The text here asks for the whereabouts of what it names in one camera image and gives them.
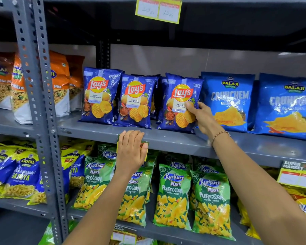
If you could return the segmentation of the green snack packet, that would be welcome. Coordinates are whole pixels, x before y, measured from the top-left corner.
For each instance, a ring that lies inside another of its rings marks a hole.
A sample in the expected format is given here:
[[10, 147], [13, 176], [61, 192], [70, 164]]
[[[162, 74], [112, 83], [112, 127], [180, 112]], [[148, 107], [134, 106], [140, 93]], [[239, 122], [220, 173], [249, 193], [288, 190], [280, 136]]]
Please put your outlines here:
[[[69, 233], [71, 233], [74, 228], [77, 226], [78, 222], [75, 220], [69, 221]], [[49, 222], [44, 235], [42, 236], [40, 242], [38, 245], [55, 245], [54, 243], [54, 237], [53, 237], [53, 230], [51, 222]]]

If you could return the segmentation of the person's right forearm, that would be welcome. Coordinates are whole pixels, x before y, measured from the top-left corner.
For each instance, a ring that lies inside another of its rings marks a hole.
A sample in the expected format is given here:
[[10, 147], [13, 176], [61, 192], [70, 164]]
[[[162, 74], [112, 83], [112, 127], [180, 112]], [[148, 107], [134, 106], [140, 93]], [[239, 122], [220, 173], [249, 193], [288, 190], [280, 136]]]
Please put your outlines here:
[[227, 134], [212, 146], [264, 245], [306, 245], [306, 214]]

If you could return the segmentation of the row of green puffcorn packets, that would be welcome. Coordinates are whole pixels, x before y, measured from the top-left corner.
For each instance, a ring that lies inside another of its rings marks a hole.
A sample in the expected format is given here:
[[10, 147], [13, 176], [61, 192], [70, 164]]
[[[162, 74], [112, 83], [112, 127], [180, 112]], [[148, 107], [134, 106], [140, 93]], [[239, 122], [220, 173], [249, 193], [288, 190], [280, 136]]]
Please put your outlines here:
[[[73, 208], [89, 210], [110, 183], [116, 169], [116, 148], [103, 149], [99, 157], [86, 156], [84, 183]], [[153, 224], [177, 227], [198, 234], [235, 241], [231, 229], [230, 186], [227, 175], [210, 165], [192, 169], [188, 159], [176, 157], [159, 164], [159, 190]], [[155, 155], [132, 175], [123, 195], [117, 219], [145, 227], [150, 201]]]

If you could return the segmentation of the person's right hand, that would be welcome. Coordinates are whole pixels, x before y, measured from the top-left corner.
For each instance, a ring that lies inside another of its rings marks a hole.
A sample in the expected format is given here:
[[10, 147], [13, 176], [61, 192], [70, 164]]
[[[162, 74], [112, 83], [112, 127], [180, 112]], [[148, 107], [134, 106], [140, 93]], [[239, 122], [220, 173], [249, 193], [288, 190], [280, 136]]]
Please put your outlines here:
[[215, 120], [210, 107], [202, 102], [198, 102], [197, 109], [196, 119], [198, 121], [198, 127], [202, 133], [207, 135], [210, 141], [222, 134], [229, 136], [229, 133]]

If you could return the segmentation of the brown orange snack mix packet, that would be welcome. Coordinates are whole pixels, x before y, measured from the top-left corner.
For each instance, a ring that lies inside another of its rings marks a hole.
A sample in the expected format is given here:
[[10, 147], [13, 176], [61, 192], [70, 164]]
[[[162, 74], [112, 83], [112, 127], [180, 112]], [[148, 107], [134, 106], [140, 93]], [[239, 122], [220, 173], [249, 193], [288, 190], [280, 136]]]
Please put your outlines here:
[[14, 53], [0, 52], [0, 109], [12, 110], [11, 80], [14, 59]]

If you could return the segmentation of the orange white snack mix packet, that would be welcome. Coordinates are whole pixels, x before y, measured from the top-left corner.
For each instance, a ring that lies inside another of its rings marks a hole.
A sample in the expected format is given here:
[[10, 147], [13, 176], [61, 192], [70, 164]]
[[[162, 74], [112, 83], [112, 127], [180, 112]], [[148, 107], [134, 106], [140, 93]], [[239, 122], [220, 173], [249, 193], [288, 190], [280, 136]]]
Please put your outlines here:
[[56, 116], [61, 118], [70, 113], [69, 64], [63, 54], [50, 51], [49, 56], [55, 111]]
[[70, 111], [81, 111], [84, 100], [83, 71], [82, 65], [85, 56], [66, 55], [69, 64], [69, 106]]
[[15, 54], [11, 80], [11, 106], [14, 119], [21, 125], [32, 124], [32, 115], [19, 55]]

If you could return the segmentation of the person's left forearm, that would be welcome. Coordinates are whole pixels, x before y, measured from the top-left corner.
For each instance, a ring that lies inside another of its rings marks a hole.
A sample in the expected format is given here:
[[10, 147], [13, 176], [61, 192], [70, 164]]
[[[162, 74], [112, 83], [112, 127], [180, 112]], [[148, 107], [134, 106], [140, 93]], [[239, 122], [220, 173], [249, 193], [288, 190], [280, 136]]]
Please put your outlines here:
[[116, 169], [112, 180], [63, 245], [109, 245], [126, 187], [139, 168]]

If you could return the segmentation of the grey perforated metal upright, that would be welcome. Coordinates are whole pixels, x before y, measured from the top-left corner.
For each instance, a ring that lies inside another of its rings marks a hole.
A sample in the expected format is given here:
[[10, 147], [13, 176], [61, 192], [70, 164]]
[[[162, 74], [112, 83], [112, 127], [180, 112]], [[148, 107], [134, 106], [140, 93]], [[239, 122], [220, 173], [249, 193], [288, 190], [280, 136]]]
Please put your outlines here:
[[18, 53], [28, 94], [55, 245], [68, 235], [43, 0], [12, 0]]

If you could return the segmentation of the light blue wafers packet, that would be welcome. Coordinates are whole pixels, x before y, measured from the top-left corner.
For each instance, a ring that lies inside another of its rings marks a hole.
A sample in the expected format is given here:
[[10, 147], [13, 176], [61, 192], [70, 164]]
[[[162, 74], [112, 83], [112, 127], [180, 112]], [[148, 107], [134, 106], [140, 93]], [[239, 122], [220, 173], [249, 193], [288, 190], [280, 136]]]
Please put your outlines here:
[[201, 72], [202, 100], [227, 131], [248, 132], [248, 116], [254, 74]]
[[306, 140], [306, 77], [260, 73], [251, 133]]

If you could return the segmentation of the dark blue chips packet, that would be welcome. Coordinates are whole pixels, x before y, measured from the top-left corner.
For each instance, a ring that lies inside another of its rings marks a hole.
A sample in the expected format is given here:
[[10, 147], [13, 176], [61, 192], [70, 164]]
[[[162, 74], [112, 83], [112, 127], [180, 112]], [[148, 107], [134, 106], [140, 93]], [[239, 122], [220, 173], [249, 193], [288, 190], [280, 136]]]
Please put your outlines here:
[[158, 120], [158, 110], [157, 108], [159, 107], [159, 104], [156, 104], [156, 100], [158, 99], [157, 94], [158, 93], [158, 88], [159, 88], [159, 80], [160, 80], [160, 74], [155, 75], [158, 77], [157, 81], [155, 82], [155, 85], [152, 90], [152, 98], [151, 98], [151, 109], [150, 109], [150, 119], [151, 120]]
[[162, 119], [157, 129], [194, 134], [197, 126], [196, 116], [186, 104], [198, 107], [203, 79], [183, 77], [166, 73], [167, 85], [164, 91]]
[[158, 81], [158, 89], [156, 93], [156, 103], [158, 104], [158, 114], [156, 124], [160, 124], [163, 121], [163, 103], [166, 94], [166, 88], [168, 86], [167, 77], [161, 76]]
[[84, 68], [84, 103], [80, 122], [114, 124], [113, 101], [122, 73], [118, 69]]
[[121, 93], [115, 126], [151, 129], [151, 103], [159, 78], [159, 75], [121, 75]]

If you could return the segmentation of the row of blue yellow packets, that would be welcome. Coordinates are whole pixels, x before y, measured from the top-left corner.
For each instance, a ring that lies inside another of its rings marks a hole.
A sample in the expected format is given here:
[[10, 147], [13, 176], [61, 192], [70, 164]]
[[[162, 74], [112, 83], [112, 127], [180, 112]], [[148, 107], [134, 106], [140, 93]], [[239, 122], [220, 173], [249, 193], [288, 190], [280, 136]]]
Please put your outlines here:
[[[94, 144], [91, 140], [69, 140], [61, 146], [59, 166], [66, 202], [69, 189], [84, 183], [85, 157]], [[44, 183], [35, 144], [27, 140], [12, 140], [12, 145], [0, 143], [0, 198], [24, 199], [28, 205], [47, 203]]]

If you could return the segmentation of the dark perforated metal upright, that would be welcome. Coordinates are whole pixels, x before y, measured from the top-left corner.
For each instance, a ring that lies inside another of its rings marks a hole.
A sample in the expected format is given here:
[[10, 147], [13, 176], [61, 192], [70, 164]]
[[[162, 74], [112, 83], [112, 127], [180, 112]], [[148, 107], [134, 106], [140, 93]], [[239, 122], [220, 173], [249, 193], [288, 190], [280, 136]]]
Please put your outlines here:
[[98, 40], [95, 43], [96, 68], [110, 69], [111, 44], [109, 39]]

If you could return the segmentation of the person's left hand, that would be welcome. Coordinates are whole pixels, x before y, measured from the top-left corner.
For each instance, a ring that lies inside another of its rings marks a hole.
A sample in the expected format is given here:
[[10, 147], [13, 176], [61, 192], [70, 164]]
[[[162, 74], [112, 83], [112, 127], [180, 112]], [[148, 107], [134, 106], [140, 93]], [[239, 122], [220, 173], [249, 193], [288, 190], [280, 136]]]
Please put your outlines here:
[[129, 131], [123, 131], [123, 142], [120, 150], [117, 152], [116, 175], [132, 176], [142, 164], [140, 164], [140, 149], [142, 145], [148, 145], [147, 142], [142, 144], [144, 132], [138, 130], [134, 147], [129, 147]]

